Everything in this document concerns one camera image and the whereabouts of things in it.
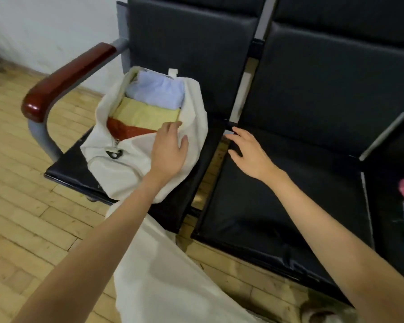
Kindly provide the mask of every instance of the white bag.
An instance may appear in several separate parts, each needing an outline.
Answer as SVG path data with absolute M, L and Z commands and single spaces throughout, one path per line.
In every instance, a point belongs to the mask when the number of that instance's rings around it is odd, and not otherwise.
M 111 206 L 111 215 L 121 202 Z M 114 272 L 122 323 L 257 323 L 147 215 Z
M 88 170 L 97 179 L 108 197 L 123 200 L 139 185 L 142 177 L 151 168 L 151 150 L 156 133 L 140 135 L 116 142 L 106 126 L 108 116 L 113 113 L 123 99 L 125 89 L 136 77 L 141 67 L 132 67 L 113 85 L 102 98 L 96 109 L 96 124 L 81 151 L 87 160 Z M 154 203 L 161 202 L 190 173 L 199 159 L 199 154 L 208 133 L 207 114 L 203 105 L 200 86 L 191 78 L 176 77 L 176 70 L 170 69 L 170 76 L 184 81 L 184 101 L 178 120 L 183 124 L 178 128 L 178 140 L 184 135 L 189 139 L 189 150 L 181 171 L 160 190 Z M 110 154 L 121 153 L 117 158 Z

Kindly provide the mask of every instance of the hand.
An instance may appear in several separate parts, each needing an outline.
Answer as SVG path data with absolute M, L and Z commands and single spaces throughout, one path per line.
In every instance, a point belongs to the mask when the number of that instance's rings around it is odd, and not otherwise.
M 273 173 L 283 172 L 272 163 L 252 134 L 247 130 L 237 127 L 233 127 L 232 130 L 236 132 L 237 135 L 228 134 L 226 138 L 234 141 L 238 145 L 242 157 L 231 149 L 228 153 L 242 172 L 262 182 L 272 177 Z
M 165 122 L 157 130 L 156 140 L 151 151 L 151 169 L 149 175 L 162 186 L 166 185 L 183 167 L 189 148 L 187 135 L 178 147 L 178 127 L 181 121 Z

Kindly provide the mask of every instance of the armrest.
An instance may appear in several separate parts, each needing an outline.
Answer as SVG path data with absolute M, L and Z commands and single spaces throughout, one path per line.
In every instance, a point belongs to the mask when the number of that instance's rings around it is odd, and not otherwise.
M 46 122 L 49 110 L 61 97 L 128 47 L 129 41 L 125 38 L 119 38 L 111 44 L 99 43 L 38 82 L 24 97 L 21 111 L 28 119 L 28 128 L 54 162 L 63 152 L 48 134 Z
M 63 92 L 116 52 L 117 49 L 113 45 L 99 43 L 38 82 L 22 101 L 23 115 L 34 122 L 42 123 L 50 105 L 55 103 Z

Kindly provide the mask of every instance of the yellow cloth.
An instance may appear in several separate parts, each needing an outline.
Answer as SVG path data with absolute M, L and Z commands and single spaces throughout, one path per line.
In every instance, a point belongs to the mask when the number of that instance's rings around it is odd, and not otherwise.
M 177 121 L 179 113 L 124 97 L 112 117 L 128 126 L 159 130 L 163 123 Z

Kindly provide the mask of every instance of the white wall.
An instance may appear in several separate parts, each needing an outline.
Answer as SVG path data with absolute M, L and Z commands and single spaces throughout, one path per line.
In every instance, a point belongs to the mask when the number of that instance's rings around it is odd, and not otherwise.
M 0 57 L 50 74 L 118 38 L 116 1 L 0 0 Z M 82 85 L 105 93 L 121 72 L 118 57 Z

